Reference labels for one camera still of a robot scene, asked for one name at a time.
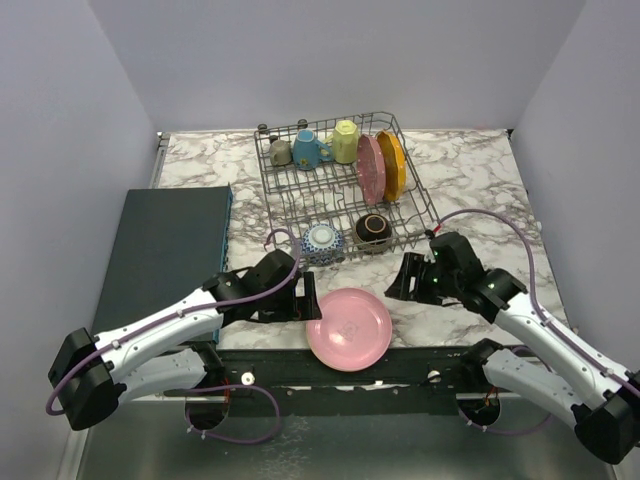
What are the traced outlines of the dark network switch box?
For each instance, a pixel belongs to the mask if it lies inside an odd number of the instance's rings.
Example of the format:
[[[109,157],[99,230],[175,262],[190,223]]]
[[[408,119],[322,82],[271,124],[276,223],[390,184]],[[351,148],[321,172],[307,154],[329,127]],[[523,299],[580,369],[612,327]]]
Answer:
[[[157,313],[224,271],[232,202],[228,186],[130,190],[91,332]]]

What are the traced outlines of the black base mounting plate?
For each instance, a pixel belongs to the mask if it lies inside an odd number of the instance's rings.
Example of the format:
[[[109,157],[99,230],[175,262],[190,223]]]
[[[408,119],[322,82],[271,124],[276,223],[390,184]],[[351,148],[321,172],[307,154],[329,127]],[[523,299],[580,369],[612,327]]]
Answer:
[[[242,378],[268,390],[283,415],[455,415],[462,400],[481,400],[491,387],[512,392],[552,415],[572,420],[581,400],[557,374],[491,340],[462,347],[391,348],[373,366],[341,372],[309,350],[223,350],[200,345],[211,364],[202,386],[231,388],[234,416],[265,416],[269,404],[242,391]]]

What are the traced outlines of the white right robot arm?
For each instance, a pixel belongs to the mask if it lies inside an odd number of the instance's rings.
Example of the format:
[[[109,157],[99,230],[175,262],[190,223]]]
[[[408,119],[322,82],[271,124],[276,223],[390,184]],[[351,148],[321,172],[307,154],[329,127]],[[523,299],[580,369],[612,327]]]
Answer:
[[[599,460],[619,464],[639,444],[639,375],[580,339],[534,305],[533,291],[501,268],[482,266],[457,232],[434,237],[432,259],[407,253],[388,298],[441,306],[455,299],[518,338],[541,361],[533,365],[484,339],[461,358],[469,390],[489,385],[516,393],[571,427]]]

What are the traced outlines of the pale yellow mug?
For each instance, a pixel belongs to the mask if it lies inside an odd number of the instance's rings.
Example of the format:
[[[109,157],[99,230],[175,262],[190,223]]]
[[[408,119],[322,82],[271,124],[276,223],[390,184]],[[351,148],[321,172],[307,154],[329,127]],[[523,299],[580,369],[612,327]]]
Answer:
[[[360,133],[357,125],[351,120],[340,120],[336,123],[332,135],[332,151],[339,164],[351,164],[357,159]]]

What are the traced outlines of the dark brown bowl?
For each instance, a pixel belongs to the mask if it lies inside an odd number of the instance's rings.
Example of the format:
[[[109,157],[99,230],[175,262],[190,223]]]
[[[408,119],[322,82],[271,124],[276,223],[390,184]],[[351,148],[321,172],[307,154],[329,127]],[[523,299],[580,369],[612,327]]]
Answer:
[[[353,227],[356,247],[369,254],[382,253],[392,242],[392,228],[389,221],[379,214],[360,217]]]

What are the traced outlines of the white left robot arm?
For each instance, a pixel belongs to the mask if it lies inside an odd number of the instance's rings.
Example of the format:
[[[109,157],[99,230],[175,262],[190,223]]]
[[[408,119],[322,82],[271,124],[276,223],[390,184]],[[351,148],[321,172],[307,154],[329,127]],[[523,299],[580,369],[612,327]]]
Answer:
[[[220,368],[193,349],[167,361],[162,354],[199,335],[237,322],[272,324],[318,320],[315,276],[282,250],[256,265],[220,272],[176,303],[96,335],[67,334],[48,372],[50,416],[65,416],[75,431],[97,425],[121,403],[167,390],[214,393]]]

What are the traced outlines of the blue mug white inside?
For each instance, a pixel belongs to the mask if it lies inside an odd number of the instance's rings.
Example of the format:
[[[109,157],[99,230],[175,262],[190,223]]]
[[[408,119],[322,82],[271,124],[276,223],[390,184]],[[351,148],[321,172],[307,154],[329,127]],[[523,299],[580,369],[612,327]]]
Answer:
[[[295,166],[303,171],[314,170],[320,164],[334,160],[331,147],[320,141],[310,129],[297,132],[292,157]]]

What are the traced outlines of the grey wire dish rack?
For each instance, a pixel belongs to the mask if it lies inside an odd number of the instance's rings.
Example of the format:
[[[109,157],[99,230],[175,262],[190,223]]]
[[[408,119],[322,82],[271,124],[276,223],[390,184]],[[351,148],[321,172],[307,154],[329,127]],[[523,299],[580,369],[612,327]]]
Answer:
[[[374,111],[348,118],[364,134],[375,135],[385,130],[399,140],[406,159],[407,183],[398,200],[367,205],[358,184],[355,165],[331,162],[323,163],[312,171],[303,171],[293,164],[271,164],[269,149],[273,140],[292,143],[302,127],[310,128],[323,140],[340,120],[338,117],[315,121],[301,119],[294,124],[277,127],[262,123],[253,133],[270,227],[284,227],[301,239],[312,226],[328,224],[342,235],[343,248],[338,252],[303,253],[301,265],[306,268],[369,256],[371,249],[357,245],[353,239],[357,220],[366,214],[379,214],[389,221],[391,238],[388,250],[391,252],[415,246],[426,238],[425,232],[440,219],[408,152],[407,141],[396,116],[386,111]]]

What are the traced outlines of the small grey cup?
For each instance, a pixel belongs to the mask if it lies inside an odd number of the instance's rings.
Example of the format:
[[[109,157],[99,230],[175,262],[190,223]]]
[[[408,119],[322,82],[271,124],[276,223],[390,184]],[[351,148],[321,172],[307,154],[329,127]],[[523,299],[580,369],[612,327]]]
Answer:
[[[269,149],[270,163],[274,167],[286,166],[293,162],[291,143],[282,139],[273,140]]]

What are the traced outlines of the orange blue patterned bowl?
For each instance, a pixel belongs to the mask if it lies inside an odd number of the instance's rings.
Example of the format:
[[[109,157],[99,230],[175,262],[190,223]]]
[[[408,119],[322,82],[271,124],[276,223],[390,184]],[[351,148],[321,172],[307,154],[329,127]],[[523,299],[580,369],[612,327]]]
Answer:
[[[317,223],[304,232],[302,252],[312,265],[329,265],[344,258],[344,238],[334,227]]]

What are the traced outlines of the orange polka dot plate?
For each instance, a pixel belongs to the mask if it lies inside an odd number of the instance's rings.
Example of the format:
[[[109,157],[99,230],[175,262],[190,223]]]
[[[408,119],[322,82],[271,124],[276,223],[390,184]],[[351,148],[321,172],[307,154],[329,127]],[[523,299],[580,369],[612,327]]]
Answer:
[[[390,131],[382,130],[376,134],[381,148],[386,173],[384,200],[397,201],[403,194],[407,181],[407,166],[404,150],[398,137]]]

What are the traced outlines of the plain pink bear plate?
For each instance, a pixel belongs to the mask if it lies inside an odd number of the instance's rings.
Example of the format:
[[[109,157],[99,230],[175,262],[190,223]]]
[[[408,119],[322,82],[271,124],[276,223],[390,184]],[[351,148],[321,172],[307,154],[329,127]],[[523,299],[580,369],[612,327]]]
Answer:
[[[393,323],[384,303],[359,288],[340,288],[319,300],[321,318],[306,322],[312,353],[331,369],[364,370],[390,346]]]

